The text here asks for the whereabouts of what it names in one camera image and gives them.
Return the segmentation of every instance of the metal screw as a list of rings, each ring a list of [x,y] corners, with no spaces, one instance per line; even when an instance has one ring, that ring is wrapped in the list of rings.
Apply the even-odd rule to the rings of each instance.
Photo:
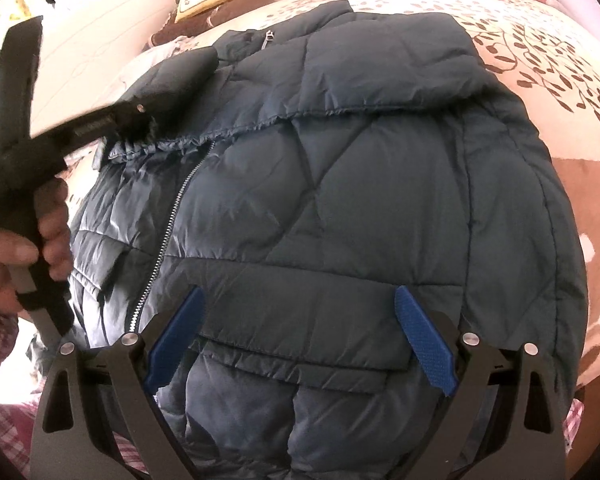
[[[71,352],[75,350],[75,345],[73,343],[64,343],[60,347],[60,353],[62,355],[69,355]]]
[[[124,346],[133,346],[138,342],[138,334],[135,332],[129,332],[122,336],[122,344]]]
[[[525,352],[528,353],[529,355],[538,355],[538,347],[536,345],[534,345],[533,343],[526,343],[525,344]]]
[[[478,346],[480,338],[473,332],[467,332],[466,334],[462,335],[462,341],[469,346]]]

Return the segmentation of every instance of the blue gripper pad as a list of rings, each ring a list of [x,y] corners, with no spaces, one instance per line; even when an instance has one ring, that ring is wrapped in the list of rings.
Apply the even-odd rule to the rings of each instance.
[[[155,395],[173,379],[184,352],[196,338],[205,319],[205,294],[195,287],[173,314],[148,355],[144,390]]]
[[[395,315],[431,386],[449,397],[458,387],[454,355],[406,286],[395,291]]]

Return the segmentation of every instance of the plaid shirt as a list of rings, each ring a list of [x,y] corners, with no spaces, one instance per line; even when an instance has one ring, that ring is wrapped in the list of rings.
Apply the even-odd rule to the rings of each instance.
[[[0,316],[0,363],[13,350],[17,335],[17,318]],[[26,477],[29,477],[31,434],[39,400],[40,392],[21,404],[0,404],[0,448]],[[567,452],[571,450],[571,444],[580,427],[583,410],[584,405],[574,399],[569,415],[562,425]],[[125,463],[147,472],[134,445],[119,435],[115,435],[115,439]]]

